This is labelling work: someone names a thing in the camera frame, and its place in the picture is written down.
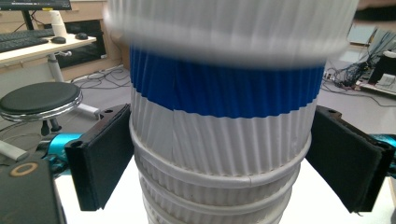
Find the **black stool seat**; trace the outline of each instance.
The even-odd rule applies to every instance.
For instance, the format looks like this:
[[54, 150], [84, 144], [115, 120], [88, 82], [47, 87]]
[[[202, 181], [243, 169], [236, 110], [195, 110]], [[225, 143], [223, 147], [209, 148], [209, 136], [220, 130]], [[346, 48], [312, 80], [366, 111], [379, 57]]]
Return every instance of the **black stool seat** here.
[[52, 119], [74, 109], [81, 101], [81, 89], [74, 84], [37, 83], [5, 95], [0, 100], [0, 115], [14, 122]]

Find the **white table surface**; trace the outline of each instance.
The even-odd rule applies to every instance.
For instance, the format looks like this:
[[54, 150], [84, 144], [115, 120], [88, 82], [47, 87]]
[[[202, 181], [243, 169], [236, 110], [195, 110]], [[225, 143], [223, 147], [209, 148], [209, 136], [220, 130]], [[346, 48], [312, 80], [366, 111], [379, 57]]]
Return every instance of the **white table surface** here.
[[88, 45], [94, 41], [96, 41], [95, 37], [89, 37], [86, 40], [77, 40], [75, 39], [75, 35], [68, 35], [65, 44], [54, 44], [49, 42], [47, 44], [36, 45], [25, 49], [15, 49], [12, 51], [3, 52], [0, 53], [0, 67], [12, 65], [18, 62], [26, 62], [34, 58], [47, 56], [51, 53], [67, 49], [75, 49], [84, 45]]
[[[395, 100], [375, 98], [382, 104], [396, 105]], [[396, 133], [396, 107], [380, 107], [369, 98], [326, 91], [320, 91], [318, 104], [341, 112], [344, 120], [366, 133]], [[125, 170], [105, 210], [80, 212], [71, 176], [58, 178], [56, 184], [69, 224], [148, 223], [134, 160]], [[349, 214], [320, 175], [303, 161], [280, 224], [390, 224], [394, 210], [389, 180], [386, 179], [372, 213]]]

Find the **electronic equipment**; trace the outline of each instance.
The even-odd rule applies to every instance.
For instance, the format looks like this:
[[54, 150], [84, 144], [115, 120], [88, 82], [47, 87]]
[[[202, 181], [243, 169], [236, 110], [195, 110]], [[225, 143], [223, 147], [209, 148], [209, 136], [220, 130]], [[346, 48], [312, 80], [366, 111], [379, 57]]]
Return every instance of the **electronic equipment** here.
[[393, 173], [396, 148], [347, 123], [340, 112], [320, 105], [311, 133], [309, 163], [349, 212], [371, 212], [385, 176]]
[[355, 20], [357, 21], [395, 21], [396, 6], [388, 7], [369, 7], [356, 11]]
[[28, 30], [34, 30], [29, 10], [71, 10], [70, 0], [3, 0], [0, 10], [18, 10], [22, 12]]
[[65, 44], [66, 38], [64, 38], [62, 36], [55, 36], [50, 40], [50, 42], [52, 42], [54, 44]]
[[75, 36], [76, 39], [88, 39], [88, 36], [84, 33], [78, 33]]
[[384, 51], [383, 55], [379, 59], [378, 63], [375, 65], [375, 69], [370, 76], [369, 83], [377, 84], [379, 80], [381, 80], [384, 74], [388, 74], [390, 76], [396, 76], [396, 52]]
[[375, 87], [384, 91], [396, 92], [396, 76], [384, 74], [381, 79], [375, 84]]
[[24, 30], [24, 31], [17, 31], [13, 33], [6, 33], [0, 34], [0, 42], [8, 41], [8, 40], [15, 40], [15, 39], [22, 39], [27, 37], [48, 37], [48, 36], [55, 36], [52, 29], [44, 29], [44, 30]]
[[47, 39], [41, 39], [36, 37], [27, 37], [22, 39], [8, 40], [0, 42], [0, 53], [11, 51], [14, 49], [24, 49], [36, 45], [47, 44]]

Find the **paper cup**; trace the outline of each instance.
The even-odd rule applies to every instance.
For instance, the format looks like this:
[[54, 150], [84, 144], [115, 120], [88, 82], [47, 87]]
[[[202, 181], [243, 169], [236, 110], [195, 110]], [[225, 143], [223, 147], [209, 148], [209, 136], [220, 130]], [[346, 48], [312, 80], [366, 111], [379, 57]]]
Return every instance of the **paper cup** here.
[[300, 162], [310, 146], [306, 142], [302, 153], [288, 164], [265, 174], [249, 176], [216, 176], [197, 174], [175, 166], [145, 150], [136, 141], [135, 162], [140, 173], [150, 176], [160, 186], [186, 200], [208, 205], [238, 205], [254, 203], [270, 197], [291, 185], [299, 174]]
[[125, 40], [190, 61], [307, 67], [347, 45], [359, 0], [108, 0]]
[[232, 69], [132, 54], [131, 126], [145, 148], [169, 162], [208, 175], [256, 175], [304, 148], [322, 65]]
[[182, 223], [274, 223], [285, 210], [290, 196], [290, 186], [271, 198], [252, 204], [213, 206], [192, 203], [173, 195], [148, 178], [140, 179], [143, 194], [151, 206], [157, 206], [163, 217], [168, 215]]

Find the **wall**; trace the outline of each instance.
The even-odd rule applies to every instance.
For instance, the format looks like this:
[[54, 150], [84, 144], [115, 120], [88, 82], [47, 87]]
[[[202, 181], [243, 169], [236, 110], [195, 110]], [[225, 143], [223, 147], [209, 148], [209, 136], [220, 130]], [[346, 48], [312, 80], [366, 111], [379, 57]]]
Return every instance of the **wall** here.
[[[72, 1], [72, 10], [61, 11], [64, 22], [99, 20], [101, 22], [102, 31], [104, 32], [104, 41], [107, 53], [107, 58], [105, 59], [62, 69], [65, 80], [85, 76], [95, 71], [107, 69], [121, 63], [121, 51], [119, 43], [115, 43], [115, 41], [113, 41], [111, 38], [112, 30], [107, 28], [103, 22], [103, 8], [106, 7], [106, 4], [106, 1]], [[35, 28], [40, 27], [41, 22], [50, 23], [50, 14], [46, 11], [37, 11], [35, 18], [37, 20], [34, 22]], [[0, 12], [0, 33], [13, 32], [22, 24], [23, 18], [19, 11]], [[14, 65], [12, 67], [0, 66], [0, 82], [1, 76], [5, 72], [26, 67], [26, 64], [24, 63], [26, 62], [21, 63], [20, 66]]]

